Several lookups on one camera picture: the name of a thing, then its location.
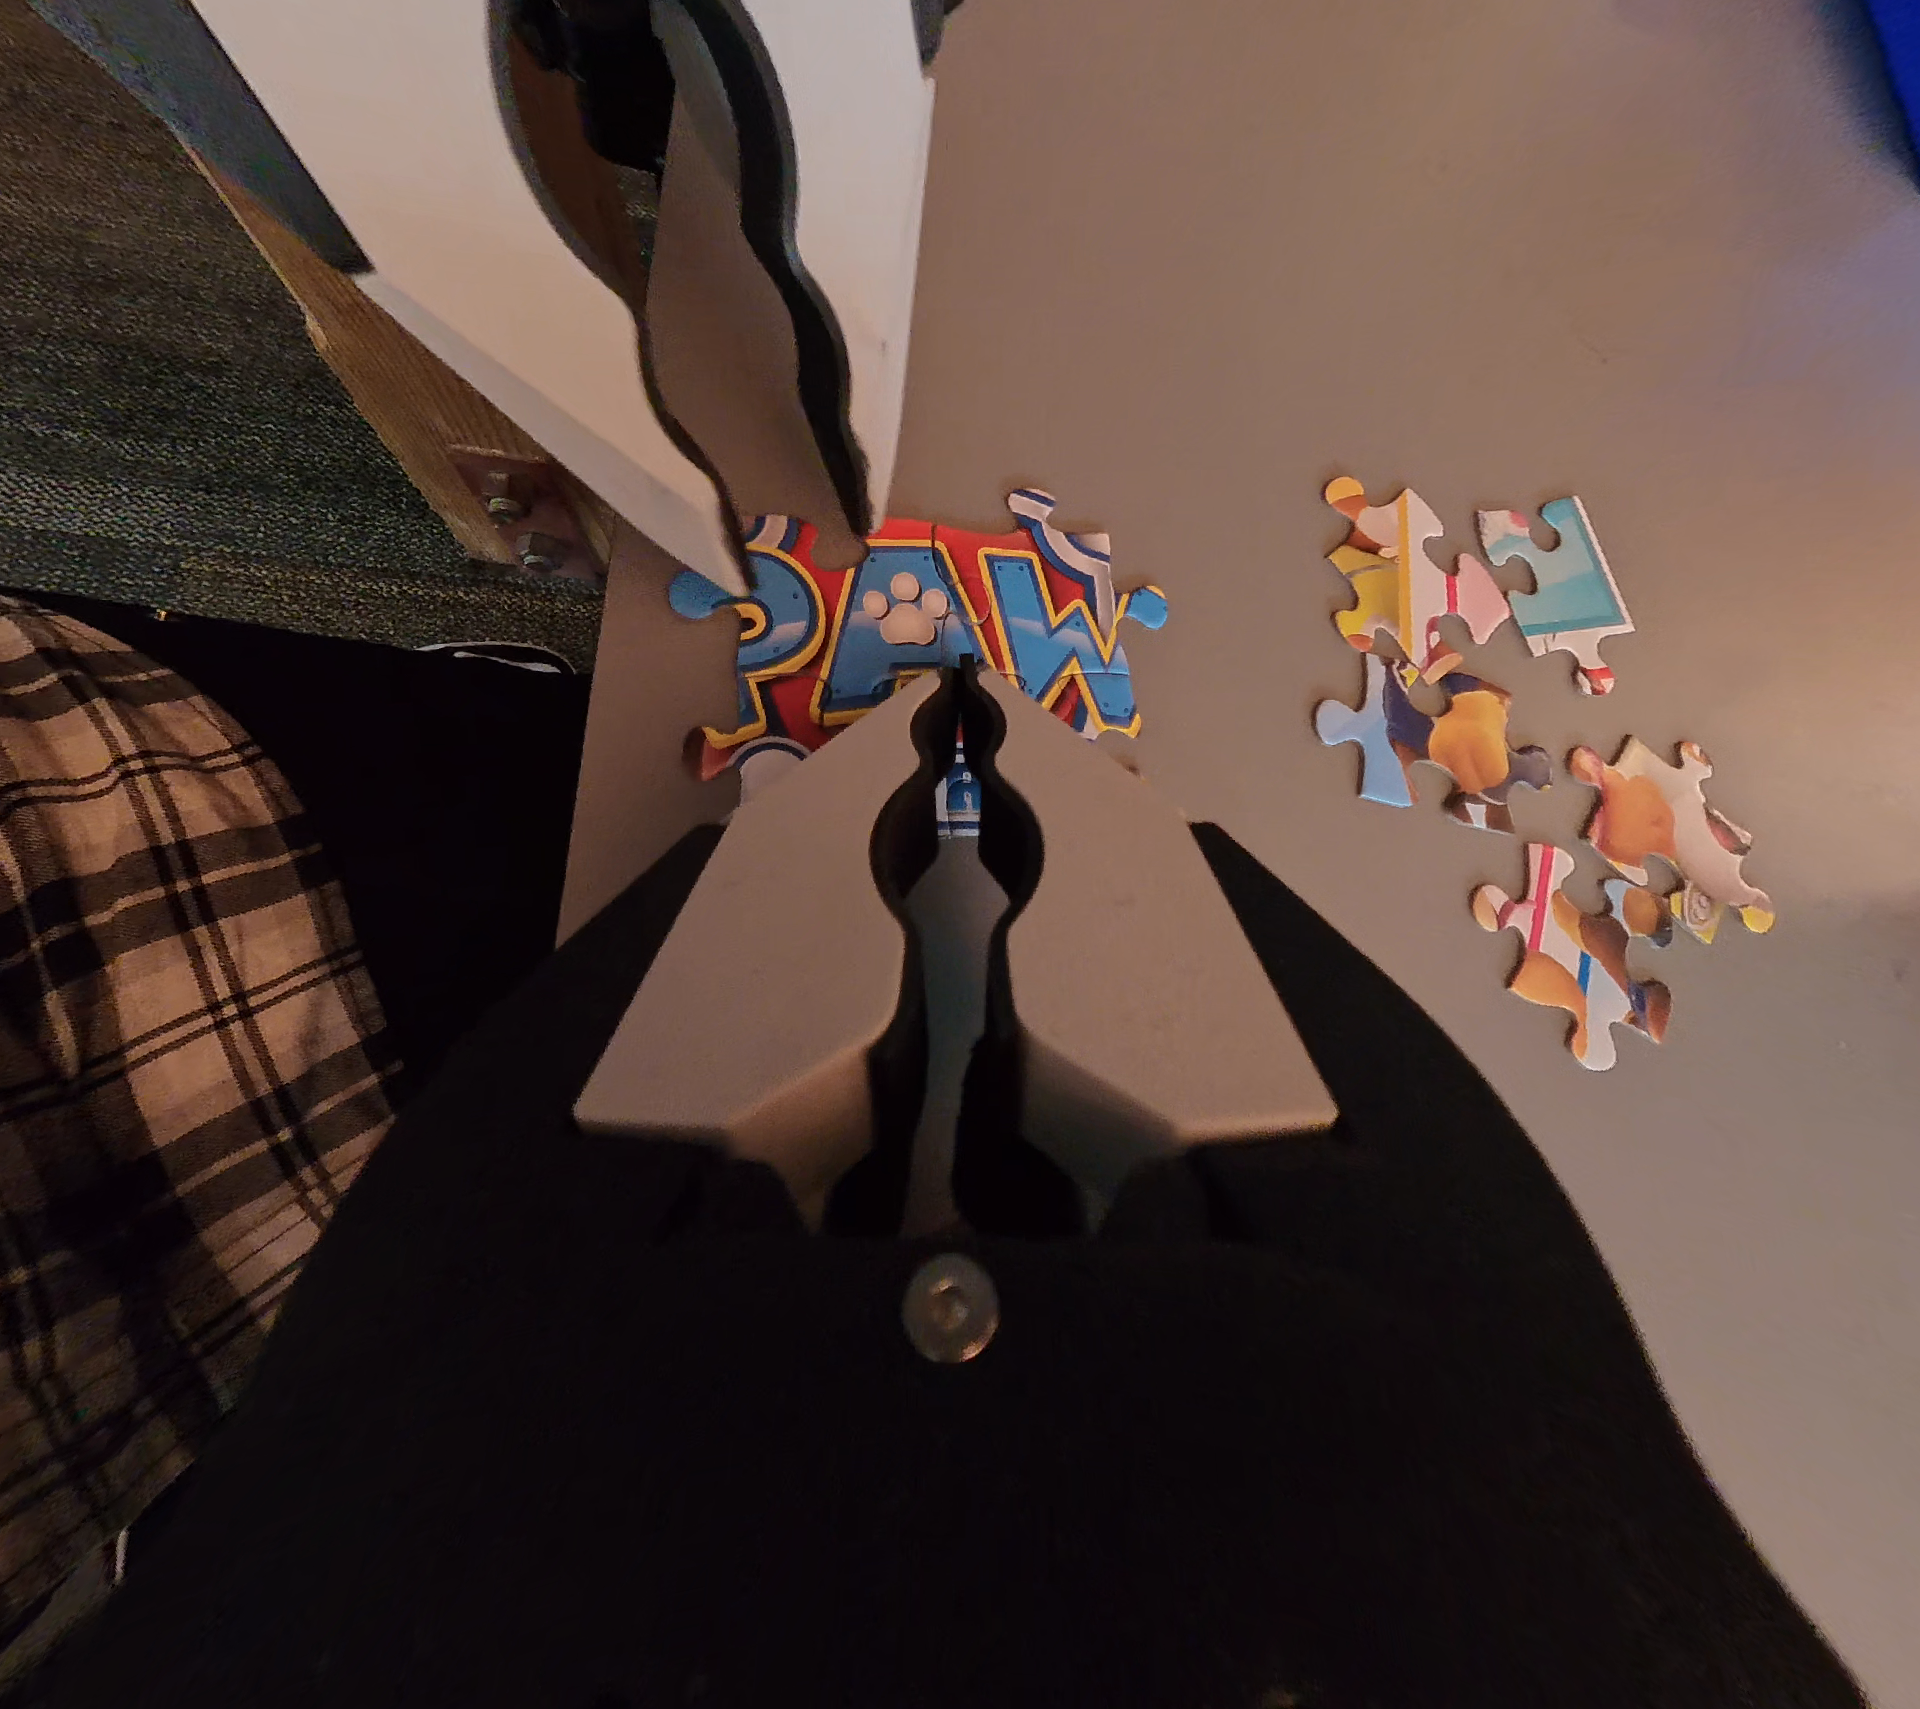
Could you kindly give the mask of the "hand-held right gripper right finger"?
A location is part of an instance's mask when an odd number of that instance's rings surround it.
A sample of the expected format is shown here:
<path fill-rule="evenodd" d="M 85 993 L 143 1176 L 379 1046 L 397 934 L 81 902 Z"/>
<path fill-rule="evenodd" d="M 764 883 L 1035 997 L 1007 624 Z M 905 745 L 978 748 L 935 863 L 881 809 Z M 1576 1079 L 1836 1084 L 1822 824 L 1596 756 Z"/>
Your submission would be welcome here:
<path fill-rule="evenodd" d="M 1187 818 L 992 670 L 959 673 L 1006 895 L 959 1111 L 959 1212 L 1083 1233 L 1150 1164 L 1337 1109 Z"/>

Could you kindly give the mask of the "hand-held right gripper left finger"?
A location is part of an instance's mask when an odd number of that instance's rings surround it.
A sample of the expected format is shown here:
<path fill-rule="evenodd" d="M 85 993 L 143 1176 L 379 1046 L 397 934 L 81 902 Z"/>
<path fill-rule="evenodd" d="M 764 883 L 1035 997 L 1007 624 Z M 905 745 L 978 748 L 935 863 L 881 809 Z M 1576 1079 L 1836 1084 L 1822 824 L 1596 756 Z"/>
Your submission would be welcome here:
<path fill-rule="evenodd" d="M 903 685 L 731 815 L 574 1118 L 765 1164 L 835 1233 L 902 1229 L 927 1090 L 905 893 L 937 856 L 959 673 Z"/>

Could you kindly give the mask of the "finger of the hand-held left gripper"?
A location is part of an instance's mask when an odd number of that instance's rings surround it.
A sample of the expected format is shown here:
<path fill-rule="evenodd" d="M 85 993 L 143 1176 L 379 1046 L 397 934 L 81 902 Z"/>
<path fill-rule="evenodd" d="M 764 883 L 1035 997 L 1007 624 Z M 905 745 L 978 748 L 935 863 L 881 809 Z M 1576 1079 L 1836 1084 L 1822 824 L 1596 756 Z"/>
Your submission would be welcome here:
<path fill-rule="evenodd" d="M 791 328 L 798 394 L 866 537 L 897 464 L 940 0 L 673 0 L 716 71 L 738 217 Z"/>
<path fill-rule="evenodd" d="M 660 550 L 742 540 L 643 370 L 637 253 L 510 0 L 26 0 Z"/>

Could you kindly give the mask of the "assembled logo puzzle section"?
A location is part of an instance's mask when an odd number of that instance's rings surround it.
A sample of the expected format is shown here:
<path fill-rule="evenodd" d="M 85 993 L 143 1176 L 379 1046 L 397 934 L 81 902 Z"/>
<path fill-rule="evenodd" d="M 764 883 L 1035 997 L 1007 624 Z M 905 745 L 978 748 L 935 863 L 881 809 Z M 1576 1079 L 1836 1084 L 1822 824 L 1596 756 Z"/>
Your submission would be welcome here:
<path fill-rule="evenodd" d="M 891 519 L 847 567 L 828 567 L 811 525 L 760 516 L 743 538 L 746 594 L 681 569 L 665 590 L 677 617 L 739 622 L 738 711 L 687 739 L 698 777 L 736 773 L 749 799 L 902 685 L 963 662 L 1082 736 L 1135 736 L 1121 622 L 1163 626 L 1163 593 L 1120 589 L 1112 538 L 1059 529 L 1054 497 L 1014 491 L 1006 505 L 1012 529 L 998 535 Z"/>

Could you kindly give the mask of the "orange fur puzzle piece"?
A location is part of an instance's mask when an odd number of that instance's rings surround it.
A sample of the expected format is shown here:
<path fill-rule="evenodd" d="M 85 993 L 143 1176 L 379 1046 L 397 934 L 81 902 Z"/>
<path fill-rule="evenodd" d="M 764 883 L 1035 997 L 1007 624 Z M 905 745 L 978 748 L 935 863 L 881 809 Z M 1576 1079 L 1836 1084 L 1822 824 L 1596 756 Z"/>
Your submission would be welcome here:
<path fill-rule="evenodd" d="M 1746 879 L 1753 836 L 1706 800 L 1713 762 L 1679 740 L 1665 758 L 1625 736 L 1605 761 L 1573 747 L 1566 771 L 1596 790 L 1581 838 L 1646 901 L 1662 923 L 1711 942 L 1728 915 L 1751 932 L 1773 926 L 1769 896 Z"/>

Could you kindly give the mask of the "orange red striped puzzle piece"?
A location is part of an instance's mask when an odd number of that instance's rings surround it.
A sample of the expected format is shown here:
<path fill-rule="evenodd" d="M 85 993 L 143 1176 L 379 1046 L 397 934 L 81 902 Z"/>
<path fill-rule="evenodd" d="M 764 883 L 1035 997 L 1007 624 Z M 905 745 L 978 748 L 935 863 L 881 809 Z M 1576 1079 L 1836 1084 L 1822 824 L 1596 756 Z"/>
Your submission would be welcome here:
<path fill-rule="evenodd" d="M 1590 913 L 1568 896 L 1571 855 L 1530 841 L 1524 856 L 1524 896 L 1488 883 L 1469 899 L 1478 928 L 1520 938 L 1508 993 L 1569 1016 L 1568 1049 L 1591 1073 L 1615 1065 L 1615 1026 L 1662 1042 L 1672 1013 L 1670 988 L 1657 978 L 1631 975 L 1628 944 L 1634 938 L 1665 944 L 1672 932 L 1668 904 L 1644 884 L 1613 879 L 1602 886 L 1604 906 Z"/>

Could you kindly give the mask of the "wooden furniture leg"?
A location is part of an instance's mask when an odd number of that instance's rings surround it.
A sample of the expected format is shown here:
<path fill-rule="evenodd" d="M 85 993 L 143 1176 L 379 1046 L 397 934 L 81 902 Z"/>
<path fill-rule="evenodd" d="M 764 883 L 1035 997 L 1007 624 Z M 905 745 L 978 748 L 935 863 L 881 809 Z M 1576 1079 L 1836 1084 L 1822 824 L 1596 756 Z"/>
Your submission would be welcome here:
<path fill-rule="evenodd" d="M 300 305 L 318 355 L 457 546 L 520 577 L 600 587 L 612 557 L 605 507 L 258 196 L 197 152 L 188 157 Z"/>

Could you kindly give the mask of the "yellow pink puzzle piece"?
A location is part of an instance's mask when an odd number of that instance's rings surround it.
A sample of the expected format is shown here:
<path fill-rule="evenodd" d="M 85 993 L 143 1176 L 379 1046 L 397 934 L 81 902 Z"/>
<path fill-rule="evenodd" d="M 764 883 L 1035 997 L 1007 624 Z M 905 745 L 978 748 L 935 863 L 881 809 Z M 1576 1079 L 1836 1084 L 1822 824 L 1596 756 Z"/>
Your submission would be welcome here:
<path fill-rule="evenodd" d="M 1403 683 L 1435 685 L 1463 662 L 1442 636 L 1442 620 L 1460 619 L 1480 644 L 1512 619 L 1484 561 L 1465 555 L 1448 570 L 1432 559 L 1428 542 L 1444 525 L 1419 495 L 1369 502 L 1358 479 L 1337 477 L 1324 487 L 1324 502 L 1349 525 L 1347 538 L 1326 557 L 1353 594 L 1334 626 L 1360 653 L 1384 636 L 1401 660 Z"/>

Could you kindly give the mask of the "teal white puzzle piece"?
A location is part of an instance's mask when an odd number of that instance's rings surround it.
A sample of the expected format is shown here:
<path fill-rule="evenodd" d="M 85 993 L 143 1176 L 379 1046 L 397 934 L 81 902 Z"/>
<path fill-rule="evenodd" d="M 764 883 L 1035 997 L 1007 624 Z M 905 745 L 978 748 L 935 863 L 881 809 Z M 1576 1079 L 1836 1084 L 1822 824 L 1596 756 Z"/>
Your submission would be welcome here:
<path fill-rule="evenodd" d="M 1580 497 L 1541 502 L 1538 521 L 1552 532 L 1549 544 L 1534 538 L 1528 514 L 1509 507 L 1478 508 L 1478 544 L 1488 565 L 1520 562 L 1530 575 L 1530 590 L 1505 594 L 1528 653 L 1534 659 L 1568 655 L 1580 693 L 1605 697 L 1617 674 L 1604 660 L 1604 642 L 1635 630 L 1620 583 Z"/>

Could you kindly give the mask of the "plaid shirt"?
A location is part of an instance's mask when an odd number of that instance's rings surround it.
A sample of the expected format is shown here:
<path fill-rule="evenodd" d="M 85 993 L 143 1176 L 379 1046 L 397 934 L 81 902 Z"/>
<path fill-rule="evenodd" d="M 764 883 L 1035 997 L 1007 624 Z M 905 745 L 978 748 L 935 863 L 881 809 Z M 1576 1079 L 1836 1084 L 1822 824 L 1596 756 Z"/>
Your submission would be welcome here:
<path fill-rule="evenodd" d="M 2 1046 L 13 1646 L 235 1406 L 397 1057 L 266 753 L 175 670 L 11 597 Z"/>

